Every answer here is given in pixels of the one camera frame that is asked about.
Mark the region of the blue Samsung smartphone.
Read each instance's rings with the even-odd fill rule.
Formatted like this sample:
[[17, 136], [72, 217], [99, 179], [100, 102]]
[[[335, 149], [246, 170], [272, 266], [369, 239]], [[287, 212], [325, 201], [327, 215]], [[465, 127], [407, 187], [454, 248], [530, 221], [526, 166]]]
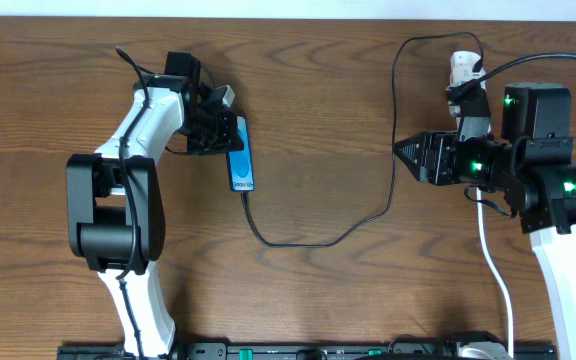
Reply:
[[237, 117], [237, 134], [243, 149], [227, 154], [230, 187], [235, 192], [251, 192], [255, 189], [254, 171], [246, 119]]

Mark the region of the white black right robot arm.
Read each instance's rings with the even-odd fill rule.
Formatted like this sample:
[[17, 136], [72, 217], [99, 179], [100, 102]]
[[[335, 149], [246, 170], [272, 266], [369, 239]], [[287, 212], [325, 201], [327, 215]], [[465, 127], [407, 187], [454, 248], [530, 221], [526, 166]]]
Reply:
[[576, 164], [571, 93], [556, 83], [506, 85], [500, 141], [488, 134], [484, 90], [462, 103], [456, 131], [426, 131], [395, 143], [415, 179], [500, 191], [528, 235], [547, 286], [559, 355], [576, 359]]

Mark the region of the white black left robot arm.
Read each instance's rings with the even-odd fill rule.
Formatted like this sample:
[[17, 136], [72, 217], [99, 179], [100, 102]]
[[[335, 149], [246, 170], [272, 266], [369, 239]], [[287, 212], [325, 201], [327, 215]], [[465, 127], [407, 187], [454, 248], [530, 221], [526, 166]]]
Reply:
[[184, 156], [226, 156], [230, 178], [251, 175], [243, 117], [228, 85], [206, 85], [189, 52], [168, 53], [163, 71], [118, 55], [135, 71], [133, 103], [114, 134], [66, 165], [69, 246], [107, 287], [124, 330], [119, 359], [177, 359], [182, 349], [160, 285], [166, 219], [157, 166], [177, 134]]

